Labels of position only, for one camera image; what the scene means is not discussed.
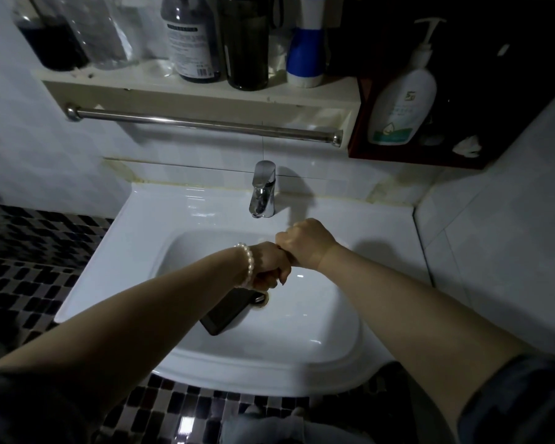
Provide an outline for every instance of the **bracelet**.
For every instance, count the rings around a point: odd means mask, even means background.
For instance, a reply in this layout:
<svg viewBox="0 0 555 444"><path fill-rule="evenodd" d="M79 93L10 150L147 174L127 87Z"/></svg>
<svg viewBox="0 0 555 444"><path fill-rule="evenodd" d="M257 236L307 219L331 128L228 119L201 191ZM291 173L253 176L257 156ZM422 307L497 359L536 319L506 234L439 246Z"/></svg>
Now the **bracelet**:
<svg viewBox="0 0 555 444"><path fill-rule="evenodd" d="M244 282L240 285L240 287L248 288L249 283L251 283L251 279L253 278L253 269L255 269L255 258L253 257L253 251L251 251L251 248L244 243L238 243L237 245L234 245L234 247L242 248L247 255L249 269L247 271L247 277L244 279Z"/></svg>

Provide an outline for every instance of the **sink basin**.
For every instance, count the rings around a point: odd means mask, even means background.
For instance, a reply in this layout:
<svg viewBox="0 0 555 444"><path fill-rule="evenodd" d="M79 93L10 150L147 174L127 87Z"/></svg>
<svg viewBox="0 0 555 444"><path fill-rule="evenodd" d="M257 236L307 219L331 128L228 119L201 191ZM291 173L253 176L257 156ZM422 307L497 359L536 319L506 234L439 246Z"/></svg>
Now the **sink basin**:
<svg viewBox="0 0 555 444"><path fill-rule="evenodd" d="M272 241L307 216L356 252L429 281L410 207L278 195L276 215L255 219L249 201L244 191L135 184L55 320L236 243ZM217 336L197 323L155 372L224 391L307 396L358 386L391 360L335 285L293 268L263 308Z"/></svg>

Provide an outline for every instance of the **chrome faucet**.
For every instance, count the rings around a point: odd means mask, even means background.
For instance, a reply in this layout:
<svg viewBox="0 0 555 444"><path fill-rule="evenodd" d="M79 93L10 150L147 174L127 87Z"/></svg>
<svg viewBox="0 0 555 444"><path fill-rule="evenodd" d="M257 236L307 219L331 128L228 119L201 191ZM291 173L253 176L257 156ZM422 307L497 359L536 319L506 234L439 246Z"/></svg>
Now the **chrome faucet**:
<svg viewBox="0 0 555 444"><path fill-rule="evenodd" d="M275 214L275 187L276 165L270 160L257 162L253 175L253 195L249 205L249 212L253 218L269 218Z"/></svg>

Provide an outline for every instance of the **person's left arm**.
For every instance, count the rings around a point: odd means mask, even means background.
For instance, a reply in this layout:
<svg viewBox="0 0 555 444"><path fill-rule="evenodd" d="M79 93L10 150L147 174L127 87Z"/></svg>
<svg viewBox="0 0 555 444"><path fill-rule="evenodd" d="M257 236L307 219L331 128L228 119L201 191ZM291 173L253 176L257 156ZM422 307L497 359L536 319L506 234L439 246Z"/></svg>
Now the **person's left arm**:
<svg viewBox="0 0 555 444"><path fill-rule="evenodd" d="M254 286L290 273L273 243L251 246ZM234 247L105 299L0 359L1 372L49 376L107 412L137 385L228 291L243 283L247 255Z"/></svg>

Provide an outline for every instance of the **white lotion bottle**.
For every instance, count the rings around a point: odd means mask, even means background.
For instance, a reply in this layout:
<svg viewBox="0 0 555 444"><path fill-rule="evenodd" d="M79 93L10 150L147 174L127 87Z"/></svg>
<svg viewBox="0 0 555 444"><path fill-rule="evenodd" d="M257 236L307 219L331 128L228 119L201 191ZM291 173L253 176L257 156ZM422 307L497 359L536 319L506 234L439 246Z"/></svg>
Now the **white lotion bottle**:
<svg viewBox="0 0 555 444"><path fill-rule="evenodd" d="M429 22L425 40L417 46L403 73L385 87L376 99L368 123L368 141L376 145L404 145L426 119L436 98L436 80L426 69L431 57L430 38L439 17L422 18Z"/></svg>

